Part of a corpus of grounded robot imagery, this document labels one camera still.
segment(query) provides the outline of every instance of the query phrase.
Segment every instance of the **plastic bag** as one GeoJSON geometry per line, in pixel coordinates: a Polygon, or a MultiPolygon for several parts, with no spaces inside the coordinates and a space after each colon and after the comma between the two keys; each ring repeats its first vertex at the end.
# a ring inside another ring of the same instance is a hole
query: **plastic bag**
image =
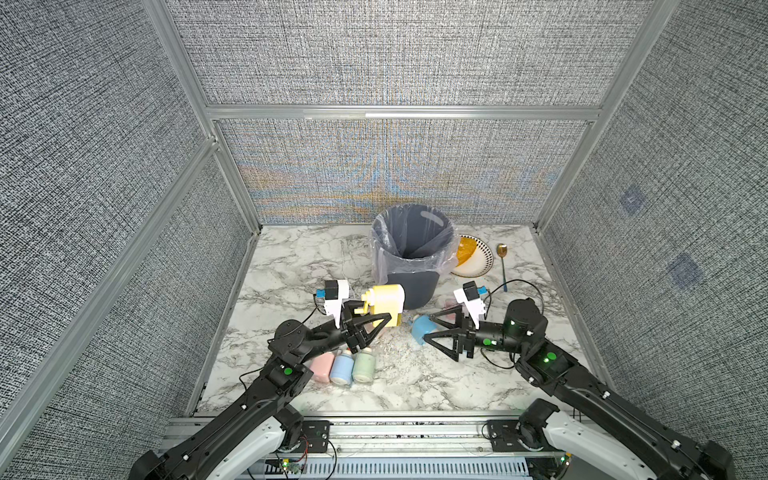
{"type": "Polygon", "coordinates": [[[373,221],[373,279],[383,285],[391,273],[450,272],[458,265],[459,240],[453,223],[436,208],[390,207],[373,221]]]}

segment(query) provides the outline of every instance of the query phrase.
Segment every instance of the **trash can handle hole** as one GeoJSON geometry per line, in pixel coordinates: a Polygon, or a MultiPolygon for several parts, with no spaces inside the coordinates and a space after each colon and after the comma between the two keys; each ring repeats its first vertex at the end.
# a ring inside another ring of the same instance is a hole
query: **trash can handle hole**
{"type": "Polygon", "coordinates": [[[422,210],[422,217],[437,223],[440,227],[445,226],[445,223],[442,221],[440,217],[438,217],[432,212],[428,212],[427,210],[422,210]]]}

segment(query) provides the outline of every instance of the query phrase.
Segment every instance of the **green bottle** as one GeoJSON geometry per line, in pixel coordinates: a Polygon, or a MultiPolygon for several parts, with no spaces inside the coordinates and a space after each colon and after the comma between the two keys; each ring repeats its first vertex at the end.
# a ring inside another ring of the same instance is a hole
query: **green bottle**
{"type": "Polygon", "coordinates": [[[356,382],[373,382],[373,373],[376,371],[376,357],[370,347],[360,350],[355,357],[355,366],[352,369],[352,378],[356,382]]]}

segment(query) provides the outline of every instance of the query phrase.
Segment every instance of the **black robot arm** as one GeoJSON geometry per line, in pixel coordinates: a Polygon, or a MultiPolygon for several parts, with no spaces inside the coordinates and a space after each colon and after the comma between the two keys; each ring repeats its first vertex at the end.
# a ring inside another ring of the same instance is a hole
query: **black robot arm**
{"type": "MultiPolygon", "coordinates": [[[[465,289],[468,287],[475,287],[474,282],[464,285],[465,289]]],[[[461,353],[472,358],[476,346],[519,354],[515,369],[524,379],[584,413],[637,455],[658,478],[734,478],[733,460],[722,446],[712,441],[696,443],[662,425],[611,391],[571,354],[548,340],[545,337],[547,319],[534,300],[513,300],[503,323],[480,321],[477,329],[472,320],[464,316],[461,306],[437,312],[430,318],[447,330],[424,335],[427,343],[457,362],[461,353]],[[453,323],[439,318],[449,313],[455,313],[453,323]],[[445,337],[452,338],[451,349],[435,340],[445,337]]],[[[526,411],[527,415],[521,416],[521,439],[523,443],[537,446],[544,442],[542,428],[548,413],[559,409],[539,400],[529,410],[537,412],[526,411]],[[526,424],[522,421],[526,418],[537,420],[526,424]]]]}
{"type": "Polygon", "coordinates": [[[251,432],[270,417],[284,431],[282,447],[299,443],[303,417],[289,405],[312,378],[303,365],[325,352],[346,345],[353,353],[367,347],[391,320],[388,313],[359,316],[360,301],[343,305],[341,328],[333,320],[309,329],[297,320],[280,324],[269,341],[271,357],[258,378],[235,402],[194,436],[157,457],[149,451],[133,465],[129,480],[200,480],[224,461],[251,432]],[[364,326],[382,320],[370,333],[364,326]]]}

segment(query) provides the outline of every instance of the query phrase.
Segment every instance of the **yellow pencil sharpener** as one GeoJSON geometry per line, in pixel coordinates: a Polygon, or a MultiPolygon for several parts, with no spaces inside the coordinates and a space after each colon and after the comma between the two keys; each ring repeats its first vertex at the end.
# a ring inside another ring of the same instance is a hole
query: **yellow pencil sharpener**
{"type": "MultiPolygon", "coordinates": [[[[406,291],[401,285],[376,285],[372,286],[360,296],[365,302],[361,308],[355,308],[358,315],[377,315],[379,313],[388,313],[392,319],[386,326],[398,326],[402,319],[402,305],[406,301],[406,291]]],[[[378,326],[382,320],[373,322],[373,326],[378,326]]]]}

